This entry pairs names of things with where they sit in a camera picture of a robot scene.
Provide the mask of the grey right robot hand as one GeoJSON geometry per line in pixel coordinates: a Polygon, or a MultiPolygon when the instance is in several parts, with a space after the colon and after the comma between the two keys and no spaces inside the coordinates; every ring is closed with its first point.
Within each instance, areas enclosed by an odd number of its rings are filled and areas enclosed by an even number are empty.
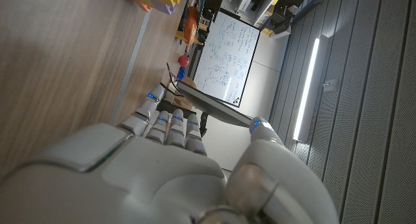
{"type": "Polygon", "coordinates": [[[180,84],[209,115],[248,128],[230,175],[206,154],[196,115],[157,114],[163,86],[113,127],[79,130],[1,179],[2,223],[337,223],[321,180],[263,118],[180,84]]]}

